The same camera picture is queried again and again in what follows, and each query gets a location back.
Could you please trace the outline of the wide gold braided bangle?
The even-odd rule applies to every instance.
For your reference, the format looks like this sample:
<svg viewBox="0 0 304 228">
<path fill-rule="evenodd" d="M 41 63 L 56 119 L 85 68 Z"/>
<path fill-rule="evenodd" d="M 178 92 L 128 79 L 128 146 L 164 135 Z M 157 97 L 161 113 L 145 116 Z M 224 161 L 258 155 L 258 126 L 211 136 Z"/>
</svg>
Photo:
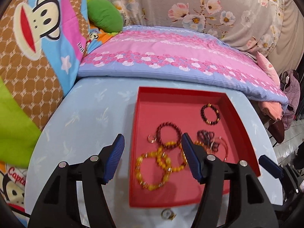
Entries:
<svg viewBox="0 0 304 228">
<path fill-rule="evenodd" d="M 206 151 L 207 154 L 211 154 L 212 153 L 212 149 L 208 146 L 205 145 L 203 142 L 201 141 L 194 141 L 195 145 L 201 146 L 202 148 L 204 148 L 204 150 Z"/>
</svg>

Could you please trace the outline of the thin gold bangle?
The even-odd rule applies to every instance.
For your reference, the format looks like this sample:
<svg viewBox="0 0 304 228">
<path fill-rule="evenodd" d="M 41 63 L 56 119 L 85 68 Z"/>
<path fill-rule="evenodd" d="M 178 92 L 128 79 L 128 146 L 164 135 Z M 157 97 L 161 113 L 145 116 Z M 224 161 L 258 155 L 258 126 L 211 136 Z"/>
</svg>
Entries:
<svg viewBox="0 0 304 228">
<path fill-rule="evenodd" d="M 226 162 L 226 160 L 228 158 L 228 155 L 229 155 L 228 144 L 225 141 L 225 139 L 223 137 L 221 137 L 221 136 L 216 137 L 215 140 L 216 140 L 217 143 L 219 143 L 220 145 L 222 145 L 224 147 L 224 149 L 225 149 L 225 157 L 224 157 L 223 161 Z"/>
</svg>

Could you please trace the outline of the purple garnet bead strand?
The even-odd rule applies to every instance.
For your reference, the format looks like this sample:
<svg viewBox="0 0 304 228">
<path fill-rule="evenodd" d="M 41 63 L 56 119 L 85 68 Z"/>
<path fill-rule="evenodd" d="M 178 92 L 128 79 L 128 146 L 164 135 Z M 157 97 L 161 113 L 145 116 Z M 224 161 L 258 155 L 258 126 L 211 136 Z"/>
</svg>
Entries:
<svg viewBox="0 0 304 228">
<path fill-rule="evenodd" d="M 219 142 L 215 141 L 215 134 L 212 131 L 199 130 L 197 132 L 198 142 L 205 151 L 210 154 L 219 150 Z"/>
</svg>

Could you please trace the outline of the gold hoop earring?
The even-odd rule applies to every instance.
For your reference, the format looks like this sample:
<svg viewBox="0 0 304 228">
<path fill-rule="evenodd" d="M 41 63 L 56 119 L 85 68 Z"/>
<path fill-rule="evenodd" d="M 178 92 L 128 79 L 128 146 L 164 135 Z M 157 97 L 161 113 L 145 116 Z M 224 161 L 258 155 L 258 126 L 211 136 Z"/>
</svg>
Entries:
<svg viewBox="0 0 304 228">
<path fill-rule="evenodd" d="M 149 143 L 153 144 L 157 141 L 156 135 L 148 135 L 147 140 Z"/>
<path fill-rule="evenodd" d="M 163 220 L 172 221 L 175 217 L 176 217 L 176 214 L 170 208 L 166 208 L 161 212 L 161 218 Z"/>
</svg>

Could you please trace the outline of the salmon pink folded cloth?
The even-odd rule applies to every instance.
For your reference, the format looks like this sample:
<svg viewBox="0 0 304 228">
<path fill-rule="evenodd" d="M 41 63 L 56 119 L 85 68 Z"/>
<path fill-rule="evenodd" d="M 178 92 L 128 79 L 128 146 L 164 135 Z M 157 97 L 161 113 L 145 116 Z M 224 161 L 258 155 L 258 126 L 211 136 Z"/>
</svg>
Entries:
<svg viewBox="0 0 304 228">
<path fill-rule="evenodd" d="M 259 101 L 258 107 L 264 115 L 269 116 L 272 120 L 281 120 L 283 109 L 279 102 Z"/>
</svg>

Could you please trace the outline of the red shallow box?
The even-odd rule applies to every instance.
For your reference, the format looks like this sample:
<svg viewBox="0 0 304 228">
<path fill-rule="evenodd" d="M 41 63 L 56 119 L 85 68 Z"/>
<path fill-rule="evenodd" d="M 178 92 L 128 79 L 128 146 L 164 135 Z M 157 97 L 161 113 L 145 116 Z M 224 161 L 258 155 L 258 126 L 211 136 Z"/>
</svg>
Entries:
<svg viewBox="0 0 304 228">
<path fill-rule="evenodd" d="M 208 181 L 226 194 L 233 166 L 242 160 L 260 176 L 250 138 L 226 94 L 139 88 L 130 156 L 131 207 L 198 203 Z"/>
</svg>

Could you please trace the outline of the mauve jacket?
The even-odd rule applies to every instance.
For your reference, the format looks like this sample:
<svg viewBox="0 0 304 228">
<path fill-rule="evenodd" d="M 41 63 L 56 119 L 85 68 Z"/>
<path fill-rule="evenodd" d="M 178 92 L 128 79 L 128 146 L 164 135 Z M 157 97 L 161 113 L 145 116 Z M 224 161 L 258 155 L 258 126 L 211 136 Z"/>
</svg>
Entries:
<svg viewBox="0 0 304 228">
<path fill-rule="evenodd" d="M 300 84 L 299 75 L 296 70 L 285 71 L 280 75 L 281 90 L 285 93 L 288 98 L 287 109 L 282 116 L 282 122 L 284 130 L 288 130 L 292 125 L 292 122 L 297 111 L 300 101 Z"/>
</svg>

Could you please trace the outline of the pink cushion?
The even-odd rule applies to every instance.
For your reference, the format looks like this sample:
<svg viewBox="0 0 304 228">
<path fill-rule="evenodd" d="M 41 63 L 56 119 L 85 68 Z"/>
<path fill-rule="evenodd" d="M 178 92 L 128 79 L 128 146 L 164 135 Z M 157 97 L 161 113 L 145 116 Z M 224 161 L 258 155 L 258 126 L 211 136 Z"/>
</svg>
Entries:
<svg viewBox="0 0 304 228">
<path fill-rule="evenodd" d="M 275 86 L 280 88 L 280 79 L 273 65 L 259 52 L 256 53 L 256 59 L 257 65 L 273 80 Z"/>
</svg>

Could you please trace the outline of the pink and blue blanket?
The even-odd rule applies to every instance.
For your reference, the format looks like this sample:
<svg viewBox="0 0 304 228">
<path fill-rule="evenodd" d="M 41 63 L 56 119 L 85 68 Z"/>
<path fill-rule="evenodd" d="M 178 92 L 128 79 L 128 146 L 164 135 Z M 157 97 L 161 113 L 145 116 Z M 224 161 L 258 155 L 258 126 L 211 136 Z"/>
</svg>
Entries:
<svg viewBox="0 0 304 228">
<path fill-rule="evenodd" d="M 79 77 L 185 81 L 242 92 L 287 105 L 280 87 L 250 58 L 217 38 L 186 29 L 128 26 L 85 56 Z"/>
</svg>

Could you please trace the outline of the grey floral duvet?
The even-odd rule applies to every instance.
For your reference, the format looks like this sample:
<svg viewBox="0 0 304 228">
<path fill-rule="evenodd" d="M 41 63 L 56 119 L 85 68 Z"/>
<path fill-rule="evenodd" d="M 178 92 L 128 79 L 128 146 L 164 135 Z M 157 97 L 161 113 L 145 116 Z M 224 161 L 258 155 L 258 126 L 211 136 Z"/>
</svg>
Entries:
<svg viewBox="0 0 304 228">
<path fill-rule="evenodd" d="M 179 27 L 210 34 L 278 73 L 303 62 L 303 15 L 294 0 L 108 0 L 125 25 Z"/>
</svg>

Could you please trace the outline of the colourful monkey cartoon quilt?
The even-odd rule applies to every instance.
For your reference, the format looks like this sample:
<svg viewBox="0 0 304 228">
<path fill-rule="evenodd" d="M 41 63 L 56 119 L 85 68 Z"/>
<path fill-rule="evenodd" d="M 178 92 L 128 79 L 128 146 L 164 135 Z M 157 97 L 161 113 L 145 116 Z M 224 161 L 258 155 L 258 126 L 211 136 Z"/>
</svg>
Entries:
<svg viewBox="0 0 304 228">
<path fill-rule="evenodd" d="M 35 145 L 88 53 L 90 0 L 1 0 L 1 227 L 26 227 Z"/>
</svg>

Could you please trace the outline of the green plush pillow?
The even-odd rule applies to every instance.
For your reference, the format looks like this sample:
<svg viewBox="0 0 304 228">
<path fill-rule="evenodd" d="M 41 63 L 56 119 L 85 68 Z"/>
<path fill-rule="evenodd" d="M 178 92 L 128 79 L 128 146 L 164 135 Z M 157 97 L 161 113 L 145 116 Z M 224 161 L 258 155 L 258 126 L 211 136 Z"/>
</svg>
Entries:
<svg viewBox="0 0 304 228">
<path fill-rule="evenodd" d="M 122 31 L 123 18 L 108 0 L 90 0 L 87 7 L 88 18 L 96 27 L 108 33 Z"/>
</svg>

